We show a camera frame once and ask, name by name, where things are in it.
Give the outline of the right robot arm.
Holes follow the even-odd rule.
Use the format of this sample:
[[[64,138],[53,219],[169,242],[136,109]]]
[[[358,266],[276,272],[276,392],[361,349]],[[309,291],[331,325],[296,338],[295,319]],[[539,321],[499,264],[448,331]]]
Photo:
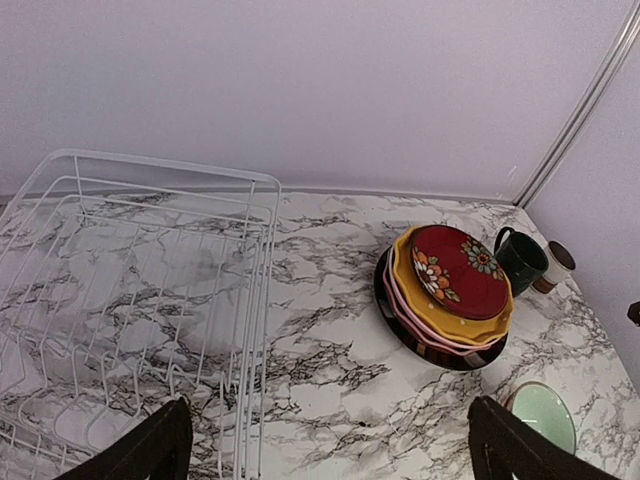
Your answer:
[[[640,327],[640,301],[633,302],[627,310],[627,318],[637,327]]]

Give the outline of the dark green mug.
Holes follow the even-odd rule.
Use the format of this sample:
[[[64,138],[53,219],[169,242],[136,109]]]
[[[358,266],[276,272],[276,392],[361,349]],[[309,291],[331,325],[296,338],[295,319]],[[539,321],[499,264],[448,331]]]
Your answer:
[[[542,247],[530,236],[504,226],[494,242],[494,257],[506,274],[513,297],[519,296],[548,269]]]

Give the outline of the pink bear plate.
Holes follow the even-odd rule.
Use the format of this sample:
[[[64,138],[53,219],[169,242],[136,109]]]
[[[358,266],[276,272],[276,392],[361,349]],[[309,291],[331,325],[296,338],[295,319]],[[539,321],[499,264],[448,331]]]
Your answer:
[[[389,298],[388,295],[386,293],[385,287],[384,287],[384,283],[383,283],[383,269],[385,266],[388,266],[388,256],[389,256],[389,251],[390,248],[388,248],[380,257],[379,261],[378,261],[378,265],[376,266],[376,269],[379,270],[379,273],[375,274],[375,278],[377,280],[379,280],[382,284],[383,284],[383,291],[386,294],[387,297],[387,302],[390,304],[389,302]],[[389,266],[388,266],[388,274],[389,274],[389,282],[390,282],[390,286],[391,285],[391,280],[390,280],[390,273],[389,273]],[[421,329],[425,334],[428,334],[430,336],[432,336],[433,338],[440,340],[441,342],[445,343],[446,345],[450,345],[450,346],[455,346],[461,349],[469,349],[469,350],[478,350],[478,353],[485,353],[488,352],[490,349],[492,348],[500,348],[503,349],[504,348],[504,344],[507,342],[507,338],[508,338],[508,334],[505,334],[504,336],[502,336],[501,338],[499,338],[496,341],[492,341],[489,342],[486,345],[482,345],[482,346],[471,346],[471,345],[466,345],[466,344],[462,344],[462,343],[456,343],[452,340],[446,339],[444,337],[442,337],[441,335],[435,333],[433,330],[431,330],[427,325],[425,325],[420,319],[418,320],[414,320],[412,317],[410,317],[407,313],[407,311],[402,307],[401,302],[399,301],[399,299],[397,298],[396,292],[393,288],[394,291],[394,295],[396,297],[396,301],[398,306],[402,309],[402,311],[405,313],[405,315],[411,319],[415,325]]]

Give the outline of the dark red floral plate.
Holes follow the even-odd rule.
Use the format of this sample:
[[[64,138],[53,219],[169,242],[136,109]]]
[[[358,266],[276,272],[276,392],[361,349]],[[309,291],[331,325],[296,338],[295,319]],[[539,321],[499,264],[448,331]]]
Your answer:
[[[506,306],[506,275],[471,235],[446,225],[420,227],[410,235],[409,248],[419,282],[449,312],[484,321]]]

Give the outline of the black rimmed cream plate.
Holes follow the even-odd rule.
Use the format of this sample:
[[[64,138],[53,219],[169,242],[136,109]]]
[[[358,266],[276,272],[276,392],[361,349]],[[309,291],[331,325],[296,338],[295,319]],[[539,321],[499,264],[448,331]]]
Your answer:
[[[449,353],[439,347],[432,347],[421,343],[404,328],[395,316],[383,280],[388,277],[385,273],[390,248],[387,248],[379,258],[373,274],[374,298],[381,317],[393,334],[415,355],[438,367],[453,371],[472,371],[486,367],[494,362],[507,345],[508,335],[499,339],[486,350],[468,354]]]

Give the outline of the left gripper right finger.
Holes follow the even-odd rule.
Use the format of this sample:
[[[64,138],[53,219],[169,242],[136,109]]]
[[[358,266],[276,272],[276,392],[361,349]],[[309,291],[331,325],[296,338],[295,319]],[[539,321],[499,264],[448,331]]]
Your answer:
[[[470,405],[468,443],[476,479],[592,479],[613,476],[555,446],[488,396]]]

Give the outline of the yellow polka dot plate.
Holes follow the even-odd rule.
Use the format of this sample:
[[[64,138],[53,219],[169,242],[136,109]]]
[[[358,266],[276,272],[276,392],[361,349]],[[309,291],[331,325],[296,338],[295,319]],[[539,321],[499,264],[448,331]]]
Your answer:
[[[484,321],[469,320],[449,312],[423,288],[412,267],[409,248],[410,235],[420,227],[425,226],[414,226],[406,230],[389,251],[391,285],[408,315],[414,320],[420,319],[446,339],[471,346],[486,345],[507,334],[514,310],[514,299],[507,277],[509,296],[506,306],[497,316]]]

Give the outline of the mauve polka dot plate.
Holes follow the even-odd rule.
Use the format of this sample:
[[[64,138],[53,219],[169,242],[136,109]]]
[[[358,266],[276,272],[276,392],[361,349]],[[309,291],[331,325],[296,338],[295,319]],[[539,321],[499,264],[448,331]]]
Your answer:
[[[478,350],[461,349],[455,346],[446,345],[440,340],[437,340],[432,336],[425,334],[421,329],[419,329],[398,306],[393,288],[390,286],[388,277],[388,266],[385,266],[383,269],[383,283],[389,298],[389,302],[391,304],[391,309],[396,318],[399,320],[400,324],[411,334],[414,339],[419,341],[421,344],[429,346],[430,348],[433,348],[435,350],[457,355],[460,357],[467,357],[471,354],[478,353]]]

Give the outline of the cream brown cup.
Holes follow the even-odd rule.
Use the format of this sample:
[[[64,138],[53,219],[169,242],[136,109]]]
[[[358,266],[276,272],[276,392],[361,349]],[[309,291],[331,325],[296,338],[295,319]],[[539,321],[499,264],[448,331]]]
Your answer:
[[[533,282],[532,288],[541,294],[548,294],[576,269],[571,253],[561,243],[551,240],[544,249],[548,268]]]

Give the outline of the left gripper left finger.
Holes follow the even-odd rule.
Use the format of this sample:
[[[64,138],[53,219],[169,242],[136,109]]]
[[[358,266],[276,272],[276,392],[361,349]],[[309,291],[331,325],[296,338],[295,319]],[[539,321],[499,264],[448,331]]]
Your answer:
[[[185,479],[193,427],[188,403],[164,404],[106,450],[60,477],[81,479]]]

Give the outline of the pale green glass bowl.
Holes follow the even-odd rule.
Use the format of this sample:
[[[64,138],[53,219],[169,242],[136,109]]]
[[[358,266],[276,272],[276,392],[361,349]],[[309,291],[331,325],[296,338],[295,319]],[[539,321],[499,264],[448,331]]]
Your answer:
[[[576,453],[576,429],[559,394],[546,384],[528,381],[518,386],[504,406],[526,425],[562,450]]]

